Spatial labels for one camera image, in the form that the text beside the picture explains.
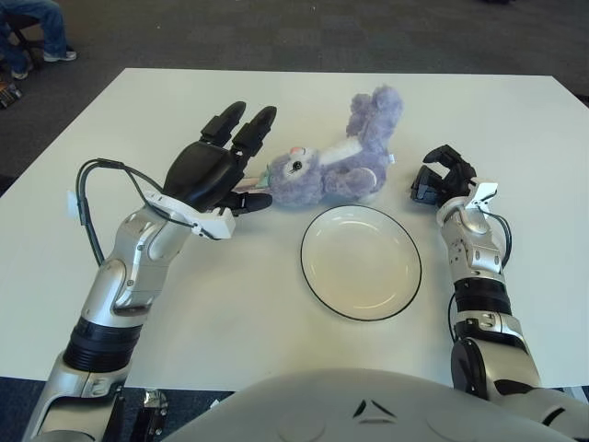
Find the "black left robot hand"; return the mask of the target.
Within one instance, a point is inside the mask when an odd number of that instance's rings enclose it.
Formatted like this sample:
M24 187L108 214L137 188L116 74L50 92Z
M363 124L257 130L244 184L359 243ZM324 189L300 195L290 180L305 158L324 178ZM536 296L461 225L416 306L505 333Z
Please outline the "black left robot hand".
M248 161L263 146L271 131L277 109L263 108L238 131L232 130L246 109L237 101L213 118L201 130L198 141L185 147L167 172L162 193L204 213L226 208L233 215L266 209L272 204L268 193L237 192Z

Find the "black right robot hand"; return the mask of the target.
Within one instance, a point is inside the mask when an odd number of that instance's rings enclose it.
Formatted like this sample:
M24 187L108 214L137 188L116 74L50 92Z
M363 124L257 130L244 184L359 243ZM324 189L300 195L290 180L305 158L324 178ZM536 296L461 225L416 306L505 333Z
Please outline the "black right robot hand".
M476 170L450 145L442 145L429 152L410 187L410 198L420 204L441 207L455 197L468 196ZM442 177L427 164L439 163L448 169Z

